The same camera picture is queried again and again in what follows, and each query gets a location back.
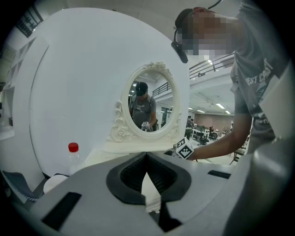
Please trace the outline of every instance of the ceiling light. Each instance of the ceiling light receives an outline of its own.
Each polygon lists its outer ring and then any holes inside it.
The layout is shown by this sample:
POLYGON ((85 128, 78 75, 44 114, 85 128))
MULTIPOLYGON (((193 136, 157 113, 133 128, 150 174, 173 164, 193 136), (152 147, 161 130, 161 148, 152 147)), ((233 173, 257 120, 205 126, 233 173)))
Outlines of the ceiling light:
POLYGON ((223 105, 221 105, 220 103, 216 103, 217 106, 219 106, 221 109, 225 109, 223 105))

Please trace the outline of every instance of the gray t-shirt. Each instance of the gray t-shirt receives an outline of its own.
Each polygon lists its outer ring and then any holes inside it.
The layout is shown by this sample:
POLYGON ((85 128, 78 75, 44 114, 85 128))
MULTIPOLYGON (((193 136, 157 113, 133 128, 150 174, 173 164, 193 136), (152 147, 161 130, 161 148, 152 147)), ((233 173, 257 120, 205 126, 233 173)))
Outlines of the gray t-shirt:
POLYGON ((129 109, 133 109, 133 122, 141 128, 143 122, 151 121, 151 113, 156 112, 156 101, 153 97, 139 101, 135 96, 130 100, 129 109))
POLYGON ((231 71, 235 94, 235 114, 253 118, 248 153, 271 142, 274 132, 259 104, 276 83, 288 63, 288 56, 268 17, 251 0, 243 0, 237 18, 243 24, 245 47, 235 52, 231 71))

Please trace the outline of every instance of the red bottle cap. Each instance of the red bottle cap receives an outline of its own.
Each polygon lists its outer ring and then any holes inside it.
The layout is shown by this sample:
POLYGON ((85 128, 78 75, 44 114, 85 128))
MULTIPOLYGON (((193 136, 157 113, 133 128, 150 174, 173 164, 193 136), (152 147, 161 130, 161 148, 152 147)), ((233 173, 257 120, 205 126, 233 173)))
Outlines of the red bottle cap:
POLYGON ((77 152, 78 150, 79 150, 79 146, 78 146, 77 143, 75 143, 75 142, 71 142, 71 143, 69 144, 69 151, 70 151, 71 153, 75 153, 75 152, 77 152))

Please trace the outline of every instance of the ornate white mirror frame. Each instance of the ornate white mirror frame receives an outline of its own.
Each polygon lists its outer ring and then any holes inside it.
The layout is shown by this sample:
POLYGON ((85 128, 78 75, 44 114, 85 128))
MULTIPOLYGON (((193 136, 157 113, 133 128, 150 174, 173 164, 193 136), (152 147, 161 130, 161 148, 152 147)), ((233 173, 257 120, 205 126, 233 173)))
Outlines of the ornate white mirror frame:
POLYGON ((179 122, 180 122, 180 96, 176 82, 169 69, 163 62, 151 62, 138 68, 129 78, 122 92, 121 100, 115 104, 116 118, 111 133, 107 139, 107 146, 110 143, 145 143, 161 142, 176 143, 179 139, 179 122), (158 72, 168 81, 171 86, 173 95, 173 111, 169 122, 160 130, 155 132, 144 132, 140 130, 134 123, 129 113, 128 94, 135 79, 148 71, 158 72))

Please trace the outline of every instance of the plastic bottle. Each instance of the plastic bottle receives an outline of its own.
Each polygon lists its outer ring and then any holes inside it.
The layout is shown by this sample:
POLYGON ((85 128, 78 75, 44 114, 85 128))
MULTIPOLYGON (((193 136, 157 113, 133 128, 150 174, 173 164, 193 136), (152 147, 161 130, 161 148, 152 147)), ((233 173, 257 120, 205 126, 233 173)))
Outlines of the plastic bottle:
POLYGON ((70 175, 83 168, 83 160, 79 156, 79 146, 75 142, 69 144, 70 151, 70 175))

